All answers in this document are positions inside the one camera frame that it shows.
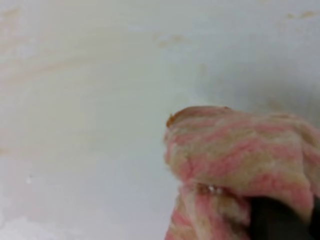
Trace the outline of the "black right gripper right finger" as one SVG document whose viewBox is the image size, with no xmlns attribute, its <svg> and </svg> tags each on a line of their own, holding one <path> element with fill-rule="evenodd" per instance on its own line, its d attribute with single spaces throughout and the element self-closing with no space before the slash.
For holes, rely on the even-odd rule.
<svg viewBox="0 0 320 240">
<path fill-rule="evenodd" d="M 315 240 L 320 240 L 320 204 L 315 203 L 311 217 L 311 235 Z"/>
</svg>

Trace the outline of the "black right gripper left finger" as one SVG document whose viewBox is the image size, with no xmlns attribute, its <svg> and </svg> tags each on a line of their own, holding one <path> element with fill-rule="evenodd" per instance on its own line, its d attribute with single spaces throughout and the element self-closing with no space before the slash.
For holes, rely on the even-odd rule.
<svg viewBox="0 0 320 240">
<path fill-rule="evenodd" d="M 256 197 L 250 200 L 249 235 L 252 240 L 311 240 L 305 222 L 284 203 Z"/>
</svg>

